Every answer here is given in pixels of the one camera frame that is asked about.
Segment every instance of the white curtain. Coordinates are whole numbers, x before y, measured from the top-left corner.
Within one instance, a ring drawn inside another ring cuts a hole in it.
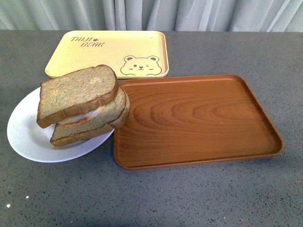
[[[0,29],[303,32],[303,0],[0,0]]]

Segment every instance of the plate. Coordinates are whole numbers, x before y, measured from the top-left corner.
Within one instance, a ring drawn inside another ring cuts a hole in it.
[[[50,143],[54,125],[42,129],[36,123],[40,88],[27,95],[9,118],[7,136],[12,148],[21,156],[36,162],[63,162],[83,156],[100,146],[113,133],[78,141],[63,147]]]

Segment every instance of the sandwich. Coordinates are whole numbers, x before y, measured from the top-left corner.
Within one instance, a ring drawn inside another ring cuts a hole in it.
[[[113,70],[99,65],[42,82],[36,122],[56,124],[50,143],[60,147],[120,128],[129,109]]]

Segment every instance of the brown tray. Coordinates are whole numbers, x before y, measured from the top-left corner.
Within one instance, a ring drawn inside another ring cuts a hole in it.
[[[114,156],[126,169],[272,157],[283,141],[246,82],[235,75],[138,79],[115,130]]]

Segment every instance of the speckled countertop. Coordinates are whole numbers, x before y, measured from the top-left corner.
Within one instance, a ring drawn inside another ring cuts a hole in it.
[[[112,135],[60,163],[23,158],[7,124],[48,79],[64,31],[0,31],[0,226],[303,226],[303,35],[165,32],[168,77],[237,74],[285,142],[274,158],[129,171]]]

